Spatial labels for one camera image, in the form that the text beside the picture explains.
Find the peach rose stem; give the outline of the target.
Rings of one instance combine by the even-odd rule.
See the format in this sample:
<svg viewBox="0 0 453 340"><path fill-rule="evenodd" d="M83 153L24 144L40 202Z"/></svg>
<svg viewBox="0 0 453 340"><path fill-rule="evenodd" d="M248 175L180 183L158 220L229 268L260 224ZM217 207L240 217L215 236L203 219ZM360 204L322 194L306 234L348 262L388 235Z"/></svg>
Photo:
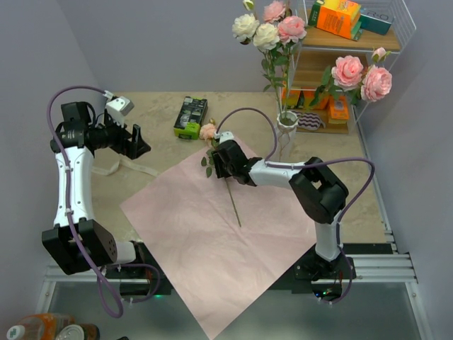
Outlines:
<svg viewBox="0 0 453 340"><path fill-rule="evenodd" d="M214 150L217 148L217 141L214 139L215 132L217 131L216 122L213 118L210 118L207 124L204 124L200 128L199 138L207 143L208 150L206 151L206 155L201 159L201 166L205 168L206 177L209 178L214 173L214 158L212 156ZM237 223L239 227L242 227L238 210L236 208L236 204L234 202L234 198L231 192L231 187L229 182L224 179L226 184L226 188L229 193L230 201L232 207L234 209L234 214L236 216Z"/></svg>

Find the pink wrapping paper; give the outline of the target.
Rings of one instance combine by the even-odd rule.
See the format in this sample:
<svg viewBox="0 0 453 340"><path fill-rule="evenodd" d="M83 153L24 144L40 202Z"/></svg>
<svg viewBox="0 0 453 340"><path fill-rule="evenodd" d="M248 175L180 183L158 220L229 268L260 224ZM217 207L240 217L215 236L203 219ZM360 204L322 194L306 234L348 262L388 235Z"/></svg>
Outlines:
<svg viewBox="0 0 453 340"><path fill-rule="evenodd" d="M292 191L207 176L201 149L121 208L209 339L316 241Z"/></svg>

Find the white rose stem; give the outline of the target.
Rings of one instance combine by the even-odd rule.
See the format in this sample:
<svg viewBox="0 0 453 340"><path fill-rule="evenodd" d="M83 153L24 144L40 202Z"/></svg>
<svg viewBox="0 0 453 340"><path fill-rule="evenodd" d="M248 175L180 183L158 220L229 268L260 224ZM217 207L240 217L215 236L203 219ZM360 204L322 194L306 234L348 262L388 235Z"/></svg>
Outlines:
<svg viewBox="0 0 453 340"><path fill-rule="evenodd" d="M283 45L277 26L291 11L286 2L272 1L264 7L263 19L260 20L253 1L243 1L242 4L246 13L234 19L231 28L233 36L242 45L252 44L263 55L261 67L263 76L269 82L264 90L273 89L277 111L283 118L281 90L287 85L289 52Z"/></svg>

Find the large pink rose stem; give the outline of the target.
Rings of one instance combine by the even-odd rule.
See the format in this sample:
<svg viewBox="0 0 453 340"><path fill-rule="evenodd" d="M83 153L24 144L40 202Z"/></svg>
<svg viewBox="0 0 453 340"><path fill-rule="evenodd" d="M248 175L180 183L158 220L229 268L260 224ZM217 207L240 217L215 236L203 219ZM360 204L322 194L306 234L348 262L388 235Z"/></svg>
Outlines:
<svg viewBox="0 0 453 340"><path fill-rule="evenodd" d="M333 64L328 64L316 79L313 86L292 85L292 90L316 89L337 99L345 96L347 102L359 101L375 103L386 97L393 85L393 76L384 66L390 51L383 47L371 54L371 62L366 64L354 55L338 56Z"/></svg>

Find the small pink rose stem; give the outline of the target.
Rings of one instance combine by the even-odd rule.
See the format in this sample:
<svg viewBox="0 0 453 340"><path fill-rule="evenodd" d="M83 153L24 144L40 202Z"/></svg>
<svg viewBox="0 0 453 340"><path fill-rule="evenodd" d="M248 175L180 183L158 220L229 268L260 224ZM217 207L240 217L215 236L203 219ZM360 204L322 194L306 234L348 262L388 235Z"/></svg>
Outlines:
<svg viewBox="0 0 453 340"><path fill-rule="evenodd" d="M270 82L266 88L273 87L276 91L280 114L278 121L283 125L292 125L295 119L285 112L286 106L282 103L279 90L285 90L289 94L289 70L296 45L306 36L306 23L292 14L289 1L272 1L264 9L263 20L276 27L279 38L274 48L263 54L266 60L263 71Z"/></svg>

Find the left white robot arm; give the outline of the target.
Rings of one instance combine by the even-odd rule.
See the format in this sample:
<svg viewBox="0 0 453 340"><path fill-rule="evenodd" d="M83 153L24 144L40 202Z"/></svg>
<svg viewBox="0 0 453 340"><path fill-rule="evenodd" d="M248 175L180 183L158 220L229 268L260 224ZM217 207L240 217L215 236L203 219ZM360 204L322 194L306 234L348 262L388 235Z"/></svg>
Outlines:
<svg viewBox="0 0 453 340"><path fill-rule="evenodd" d="M42 244L67 275L97 267L122 264L131 278L142 276L147 261L138 255L134 242L118 242L96 222L91 195L91 171L95 152L109 148L129 159L150 152L141 128L127 131L125 116L131 100L114 97L105 105L103 122L96 122L90 103L79 101L61 106L63 121L50 146L59 172L59 199L53 227L42 233Z"/></svg>

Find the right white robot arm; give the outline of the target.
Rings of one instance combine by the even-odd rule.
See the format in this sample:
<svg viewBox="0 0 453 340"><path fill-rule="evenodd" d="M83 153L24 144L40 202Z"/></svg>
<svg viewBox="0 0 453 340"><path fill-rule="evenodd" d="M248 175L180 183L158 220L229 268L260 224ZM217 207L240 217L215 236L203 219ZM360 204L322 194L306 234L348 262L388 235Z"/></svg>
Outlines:
<svg viewBox="0 0 453 340"><path fill-rule="evenodd" d="M302 163L267 163L248 158L234 140L222 142L211 153L217 177L234 178L247 186L286 188L295 194L303 211L315 223L316 244L297 264L311 281L332 278L340 270L339 217L349 191L322 160L312 157Z"/></svg>

